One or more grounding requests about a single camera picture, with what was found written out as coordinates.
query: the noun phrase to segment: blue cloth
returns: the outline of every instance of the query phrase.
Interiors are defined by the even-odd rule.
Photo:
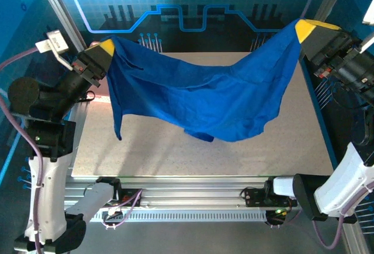
[[[262,133],[278,116],[299,57],[296,22],[226,67],[190,64],[110,36],[115,54],[107,78],[118,139],[125,114],[157,117],[205,141]]]

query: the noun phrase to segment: speckled work surface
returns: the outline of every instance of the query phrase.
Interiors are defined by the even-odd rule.
[[[168,54],[195,64],[230,65],[246,53]],[[113,130],[111,105],[92,102],[74,176],[330,174],[331,162],[300,66],[278,118],[259,136],[235,143],[193,138],[159,119],[124,116],[122,141]]]

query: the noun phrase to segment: blue fabric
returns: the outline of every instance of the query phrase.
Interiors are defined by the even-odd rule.
[[[205,141],[262,133],[278,116],[299,57],[296,22],[226,67],[190,64],[110,36],[115,54],[107,78],[118,139],[125,114],[157,117]]]

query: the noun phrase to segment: cloth fold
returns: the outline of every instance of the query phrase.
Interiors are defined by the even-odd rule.
[[[107,79],[118,139],[125,114],[168,121],[205,141],[262,133],[278,116],[299,58],[297,21],[239,62],[219,67],[190,64],[109,36],[115,54]]]

